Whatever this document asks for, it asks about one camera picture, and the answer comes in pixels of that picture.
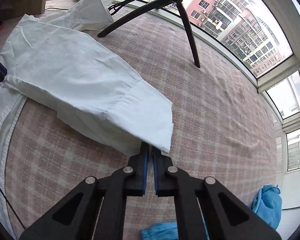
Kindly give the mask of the pink plaid cloth mat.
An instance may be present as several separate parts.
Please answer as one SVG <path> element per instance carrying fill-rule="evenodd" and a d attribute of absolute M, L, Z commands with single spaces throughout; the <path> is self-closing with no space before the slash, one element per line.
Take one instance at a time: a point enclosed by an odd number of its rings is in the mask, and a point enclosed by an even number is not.
<path fill-rule="evenodd" d="M 274 116 L 229 60 L 197 40 L 196 67 L 185 31 L 151 14 L 100 43 L 172 102 L 174 165 L 197 178 L 215 177 L 247 205 L 263 185 L 276 184 Z M 10 139 L 2 187 L 15 237 L 85 177 L 109 176 L 127 162 L 123 153 L 77 133 L 55 111 L 27 99 Z"/>

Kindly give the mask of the white shirt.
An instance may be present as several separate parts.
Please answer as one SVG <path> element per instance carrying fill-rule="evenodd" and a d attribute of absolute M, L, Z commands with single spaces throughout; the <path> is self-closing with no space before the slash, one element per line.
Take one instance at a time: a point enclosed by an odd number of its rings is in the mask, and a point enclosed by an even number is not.
<path fill-rule="evenodd" d="M 170 100 L 88 34 L 113 22 L 112 2 L 81 0 L 54 15 L 24 15 L 5 42 L 0 53 L 0 189 L 12 132 L 27 99 L 125 155 L 135 155 L 142 142 L 170 151 Z M 0 222 L 12 233 L 1 193 Z"/>

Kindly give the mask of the black tripod stand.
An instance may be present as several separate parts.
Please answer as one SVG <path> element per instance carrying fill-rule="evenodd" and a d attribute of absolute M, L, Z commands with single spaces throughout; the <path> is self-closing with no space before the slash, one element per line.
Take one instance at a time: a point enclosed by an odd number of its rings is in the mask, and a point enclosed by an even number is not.
<path fill-rule="evenodd" d="M 194 39 L 187 12 L 183 7 L 182 1 L 183 0 L 154 0 L 153 2 L 146 3 L 145 5 L 138 7 L 135 10 L 126 14 L 125 16 L 121 17 L 120 19 L 112 23 L 110 26 L 106 27 L 97 36 L 99 38 L 105 37 L 112 31 L 118 29 L 119 27 L 123 26 L 124 24 L 143 14 L 154 14 L 159 18 L 165 19 L 168 22 L 178 25 L 179 27 L 183 25 L 192 51 L 194 64 L 197 68 L 200 68 L 200 61 L 196 42 Z M 165 9 L 165 7 L 167 7 L 168 5 L 172 5 L 173 3 L 175 3 L 179 14 L 175 14 Z"/>

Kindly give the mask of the blue garment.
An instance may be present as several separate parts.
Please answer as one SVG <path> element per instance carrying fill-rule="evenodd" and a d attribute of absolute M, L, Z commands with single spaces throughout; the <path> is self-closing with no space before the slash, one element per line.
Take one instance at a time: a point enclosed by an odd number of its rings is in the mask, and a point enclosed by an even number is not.
<path fill-rule="evenodd" d="M 274 185 L 264 185 L 259 189 L 253 199 L 251 210 L 271 228 L 277 229 L 282 215 L 282 198 L 280 189 Z M 242 209 L 230 203 L 228 199 L 223 199 L 226 203 L 225 213 L 231 225 L 235 226 L 247 218 L 247 214 Z M 150 239 L 178 239 L 177 222 L 156 223 L 140 232 L 141 238 Z"/>

